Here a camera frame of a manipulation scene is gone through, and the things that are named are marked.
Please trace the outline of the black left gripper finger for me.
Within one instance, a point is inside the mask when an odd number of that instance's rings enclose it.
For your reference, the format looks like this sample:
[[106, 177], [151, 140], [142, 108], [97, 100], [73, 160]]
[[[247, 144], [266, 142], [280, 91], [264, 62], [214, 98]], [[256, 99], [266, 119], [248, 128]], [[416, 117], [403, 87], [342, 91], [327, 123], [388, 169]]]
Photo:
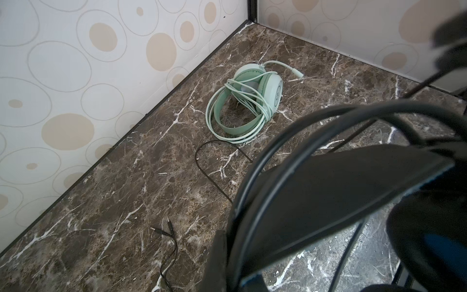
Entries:
[[199, 292], [228, 292], [227, 265], [229, 261], [229, 246], [225, 230], [215, 233], [208, 260], [199, 284]]

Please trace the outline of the mint green headphones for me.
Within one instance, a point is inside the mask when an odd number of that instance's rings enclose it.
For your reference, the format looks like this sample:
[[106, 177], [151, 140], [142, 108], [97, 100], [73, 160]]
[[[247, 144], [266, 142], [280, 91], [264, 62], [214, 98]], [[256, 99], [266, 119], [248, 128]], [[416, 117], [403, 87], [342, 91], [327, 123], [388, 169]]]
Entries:
[[[298, 79], [304, 77], [296, 68], [276, 60], [242, 66], [208, 101], [206, 125], [216, 138], [232, 144], [251, 141], [275, 115], [283, 96], [283, 79], [277, 72], [268, 71], [268, 64], [283, 66]], [[222, 124], [221, 111], [230, 97], [249, 110], [255, 118], [239, 127], [227, 127]]]

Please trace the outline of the black headphones blue accents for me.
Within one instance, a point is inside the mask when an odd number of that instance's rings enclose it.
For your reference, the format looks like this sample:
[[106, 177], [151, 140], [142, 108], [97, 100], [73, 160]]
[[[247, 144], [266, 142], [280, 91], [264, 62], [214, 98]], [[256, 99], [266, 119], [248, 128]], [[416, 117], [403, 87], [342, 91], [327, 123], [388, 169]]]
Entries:
[[[430, 292], [467, 289], [467, 118], [412, 96], [340, 105], [299, 119], [259, 154], [227, 225], [229, 292], [264, 292], [260, 271], [394, 202], [387, 233], [409, 275]], [[323, 155], [341, 132], [382, 120], [407, 146]]]

